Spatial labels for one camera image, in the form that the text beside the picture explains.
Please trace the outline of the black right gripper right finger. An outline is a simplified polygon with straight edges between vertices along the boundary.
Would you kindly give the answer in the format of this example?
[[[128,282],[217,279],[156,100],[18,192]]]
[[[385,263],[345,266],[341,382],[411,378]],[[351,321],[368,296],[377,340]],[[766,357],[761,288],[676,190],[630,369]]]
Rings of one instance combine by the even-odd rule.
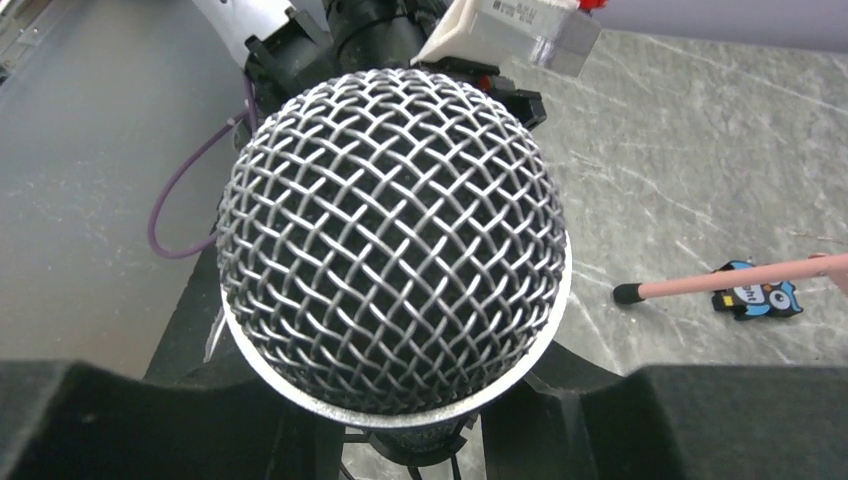
[[[490,479],[843,479],[843,367],[652,365],[551,345],[482,413]]]

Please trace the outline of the black shock mount tripod stand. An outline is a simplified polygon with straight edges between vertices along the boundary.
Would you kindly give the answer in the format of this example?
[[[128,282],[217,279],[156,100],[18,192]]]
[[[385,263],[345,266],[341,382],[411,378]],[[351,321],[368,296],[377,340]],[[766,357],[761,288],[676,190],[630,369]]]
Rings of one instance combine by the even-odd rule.
[[[472,424],[460,420],[426,428],[346,432],[344,444],[368,444],[385,459],[404,466],[411,479],[422,479],[421,468],[450,463],[451,479],[461,479],[458,454],[467,443]]]

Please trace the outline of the black silver-grille microphone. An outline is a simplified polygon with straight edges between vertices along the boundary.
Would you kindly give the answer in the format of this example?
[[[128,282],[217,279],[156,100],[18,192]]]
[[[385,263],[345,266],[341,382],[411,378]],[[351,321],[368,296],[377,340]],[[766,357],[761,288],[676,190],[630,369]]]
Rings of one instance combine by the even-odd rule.
[[[222,316],[293,404],[361,430],[467,423],[553,343],[572,277],[528,129],[268,118],[217,223]]]

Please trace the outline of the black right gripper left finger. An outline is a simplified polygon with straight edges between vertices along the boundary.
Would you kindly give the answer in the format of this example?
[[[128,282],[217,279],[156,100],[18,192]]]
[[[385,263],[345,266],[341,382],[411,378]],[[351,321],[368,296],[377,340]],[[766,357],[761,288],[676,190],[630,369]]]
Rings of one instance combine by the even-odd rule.
[[[229,368],[162,385],[84,362],[1,365],[5,479],[337,479],[343,435]]]

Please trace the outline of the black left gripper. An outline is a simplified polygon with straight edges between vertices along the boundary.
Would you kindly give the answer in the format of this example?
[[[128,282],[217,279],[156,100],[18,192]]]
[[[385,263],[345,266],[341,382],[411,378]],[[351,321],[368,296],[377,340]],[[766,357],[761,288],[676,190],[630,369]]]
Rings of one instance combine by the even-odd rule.
[[[527,129],[547,113],[539,92],[519,89],[500,69],[448,56],[419,60],[418,51],[446,13],[444,1],[325,1],[322,28],[293,2],[274,1],[285,25],[264,40],[246,41],[245,124],[259,123],[295,95],[336,75],[371,69],[416,68],[472,84],[501,102]]]

